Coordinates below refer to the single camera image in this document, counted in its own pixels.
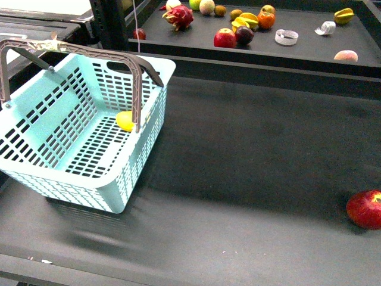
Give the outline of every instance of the white ribbon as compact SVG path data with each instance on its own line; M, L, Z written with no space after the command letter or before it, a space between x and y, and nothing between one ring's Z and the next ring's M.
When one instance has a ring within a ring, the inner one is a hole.
M323 35L331 35L336 29L335 22L332 21L325 21L321 27L316 28L315 33L323 36Z
M292 46L298 41L299 34L294 31L279 29L275 33L275 41L284 46Z

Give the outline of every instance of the basket handle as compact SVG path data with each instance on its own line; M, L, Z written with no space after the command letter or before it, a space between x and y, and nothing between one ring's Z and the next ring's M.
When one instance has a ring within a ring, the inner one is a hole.
M7 52L9 49L13 49L19 54L32 60L34 63L42 67L43 69L51 69L49 64L36 57L28 49L34 49L38 51L53 51L60 53L74 53L84 55L90 58L100 58L103 60L119 61L128 66L132 72L132 122L136 124L136 132L140 130L140 114L142 104L142 69L147 72L150 78L158 86L163 87L164 84L161 81L158 73L153 66L144 60L133 54L126 52L110 51L103 49L90 48L88 46L80 46L72 43L62 42L58 40L46 40L36 41L30 39L4 39L0 41L0 100L1 104L9 101L10 97L10 85L8 80L7 69Z

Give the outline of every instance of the apple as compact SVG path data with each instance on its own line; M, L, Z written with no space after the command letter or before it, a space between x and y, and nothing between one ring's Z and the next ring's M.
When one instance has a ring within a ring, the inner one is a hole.
M145 40L146 34L142 28L138 28L133 31L133 38L137 39L138 36L139 36L139 40Z
M201 0L189 0L189 6L193 11L200 10L200 2Z
M239 26L236 30L236 40L240 45L247 45L254 38L254 32L246 26Z
M361 228L381 229L381 191L373 189L353 195L346 204L346 212Z
M236 35L228 28L222 28L214 35L214 46L220 48L235 48L236 45Z
M268 13L272 13L275 15L275 8L271 5L265 5L261 8L261 12L268 12Z

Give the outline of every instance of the red apple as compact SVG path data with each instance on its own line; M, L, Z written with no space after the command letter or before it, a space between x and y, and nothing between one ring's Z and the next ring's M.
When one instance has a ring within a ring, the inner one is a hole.
M353 195L346 204L346 212L361 228L381 229L381 191L373 189Z
M220 48L235 48L236 45L236 35L228 28L222 28L214 35L214 46Z
M135 29L133 31L133 38L137 39L139 36L139 40L145 40L146 34L142 28L138 28L137 30Z

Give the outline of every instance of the lemon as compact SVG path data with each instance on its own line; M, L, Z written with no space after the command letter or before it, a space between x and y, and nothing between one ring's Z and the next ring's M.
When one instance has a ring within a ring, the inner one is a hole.
M249 24L242 20L242 18L237 17L234 21L232 21L232 30L233 32L237 31L238 27L246 26L250 28Z
M124 131L131 132L134 123L132 122L132 111L121 111L117 114L116 122Z

